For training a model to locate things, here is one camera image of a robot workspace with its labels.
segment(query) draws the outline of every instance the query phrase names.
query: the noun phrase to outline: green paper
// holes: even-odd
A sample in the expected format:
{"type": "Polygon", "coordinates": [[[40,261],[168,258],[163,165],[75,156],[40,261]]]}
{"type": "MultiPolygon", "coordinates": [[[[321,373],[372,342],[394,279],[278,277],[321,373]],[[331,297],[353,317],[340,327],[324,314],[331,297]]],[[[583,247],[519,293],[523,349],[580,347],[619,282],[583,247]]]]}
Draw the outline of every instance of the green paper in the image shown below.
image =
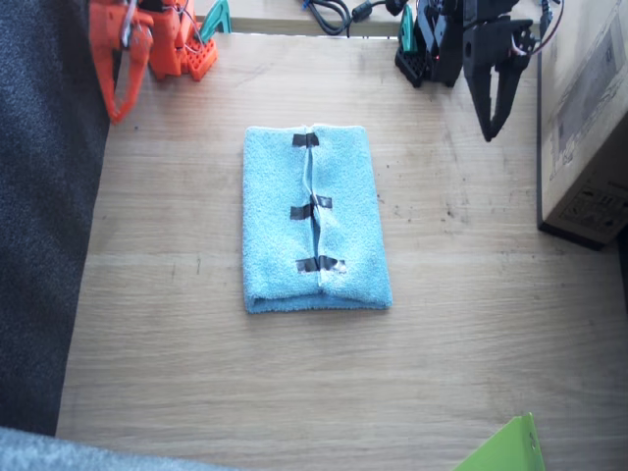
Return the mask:
{"type": "Polygon", "coordinates": [[[419,51],[412,26],[412,9],[409,5],[405,5],[405,7],[403,7],[403,15],[401,16],[401,26],[399,27],[398,39],[403,47],[403,52],[419,51]]]}
{"type": "Polygon", "coordinates": [[[207,44],[216,30],[232,32],[232,17],[229,14],[229,2],[227,0],[216,0],[205,17],[205,21],[200,27],[201,42],[207,44]]]}
{"type": "Polygon", "coordinates": [[[545,471],[532,414],[515,417],[454,471],[545,471]]]}

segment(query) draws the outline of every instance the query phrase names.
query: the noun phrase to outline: tape strip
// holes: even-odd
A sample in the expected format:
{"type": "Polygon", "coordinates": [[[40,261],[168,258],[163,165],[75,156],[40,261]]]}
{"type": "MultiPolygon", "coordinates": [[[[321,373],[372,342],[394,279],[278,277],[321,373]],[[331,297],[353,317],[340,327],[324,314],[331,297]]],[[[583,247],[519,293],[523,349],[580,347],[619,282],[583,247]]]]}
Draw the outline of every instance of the tape strip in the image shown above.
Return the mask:
{"type": "Polygon", "coordinates": [[[310,196],[310,200],[312,202],[310,204],[306,204],[305,206],[290,207],[290,218],[293,221],[302,221],[307,218],[313,218],[315,206],[326,209],[332,209],[334,207],[334,202],[332,201],[332,198],[328,198],[326,196],[319,196],[317,194],[316,198],[314,198],[314,196],[312,195],[310,196]]]}
{"type": "Polygon", "coordinates": [[[314,132],[308,134],[295,134],[292,136],[292,145],[297,147],[312,147],[318,145],[318,137],[314,132]]]}
{"type": "Polygon", "coordinates": [[[328,272],[345,272],[346,265],[344,265],[344,260],[337,260],[332,257],[327,257],[325,255],[321,255],[318,257],[318,266],[320,270],[327,270],[328,272]]]}
{"type": "Polygon", "coordinates": [[[296,270],[298,273],[318,272],[318,262],[315,258],[305,258],[296,261],[296,270]]]}
{"type": "Polygon", "coordinates": [[[318,272],[321,270],[344,273],[346,271],[346,265],[344,264],[344,260],[337,260],[336,258],[321,255],[318,257],[318,260],[316,258],[296,260],[296,270],[298,273],[318,272]]]}

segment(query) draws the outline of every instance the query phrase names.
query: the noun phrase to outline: terry cloth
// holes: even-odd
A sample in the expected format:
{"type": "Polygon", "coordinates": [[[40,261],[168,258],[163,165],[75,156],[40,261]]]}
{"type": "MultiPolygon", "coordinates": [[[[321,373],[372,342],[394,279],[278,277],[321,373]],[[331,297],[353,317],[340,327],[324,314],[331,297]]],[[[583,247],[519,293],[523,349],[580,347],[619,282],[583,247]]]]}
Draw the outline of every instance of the terry cloth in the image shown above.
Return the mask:
{"type": "Polygon", "coordinates": [[[0,450],[0,469],[11,471],[235,471],[182,459],[115,453],[2,427],[0,450]]]}
{"type": "Polygon", "coordinates": [[[393,304],[364,128],[249,128],[243,199],[248,312],[393,304]]]}

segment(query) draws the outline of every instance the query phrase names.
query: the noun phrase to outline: folded towel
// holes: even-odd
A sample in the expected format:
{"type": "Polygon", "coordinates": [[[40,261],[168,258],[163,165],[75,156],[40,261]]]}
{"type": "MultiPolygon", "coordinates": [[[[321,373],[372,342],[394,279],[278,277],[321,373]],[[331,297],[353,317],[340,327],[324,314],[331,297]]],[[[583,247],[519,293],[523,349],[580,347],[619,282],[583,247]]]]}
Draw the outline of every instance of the folded towel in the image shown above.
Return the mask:
{"type": "Polygon", "coordinates": [[[392,305],[363,128],[249,128],[243,195],[248,312],[392,305]]]}

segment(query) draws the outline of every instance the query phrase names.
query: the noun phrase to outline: wooden table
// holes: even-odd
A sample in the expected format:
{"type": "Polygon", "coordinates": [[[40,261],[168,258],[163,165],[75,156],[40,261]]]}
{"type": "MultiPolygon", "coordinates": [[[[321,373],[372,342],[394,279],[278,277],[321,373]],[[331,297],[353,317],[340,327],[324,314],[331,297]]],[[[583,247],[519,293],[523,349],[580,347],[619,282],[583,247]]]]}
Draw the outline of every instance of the wooden table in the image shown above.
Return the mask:
{"type": "MultiPolygon", "coordinates": [[[[350,10],[357,7],[363,0],[345,0],[350,10]]],[[[415,1],[410,0],[414,12],[415,1]]],[[[195,13],[199,18],[209,12],[214,0],[196,0],[195,13]]],[[[303,0],[232,0],[230,11],[234,31],[265,32],[273,34],[325,34],[314,21],[309,10],[303,11],[303,0]]],[[[329,9],[320,8],[321,15],[331,22],[339,16],[329,9]]],[[[512,11],[514,18],[530,18],[535,23],[541,17],[538,0],[519,0],[512,11]]],[[[350,33],[354,36],[390,36],[399,33],[401,16],[393,17],[385,6],[373,8],[371,17],[362,23],[351,26],[350,33]]]]}
{"type": "Polygon", "coordinates": [[[537,232],[536,67],[487,144],[464,79],[413,89],[395,41],[217,42],[203,82],[147,76],[110,130],[58,436],[252,469],[449,470],[531,411],[548,469],[625,465],[617,253],[537,232]],[[394,307],[249,316],[244,130],[314,123],[369,134],[394,307]]]}

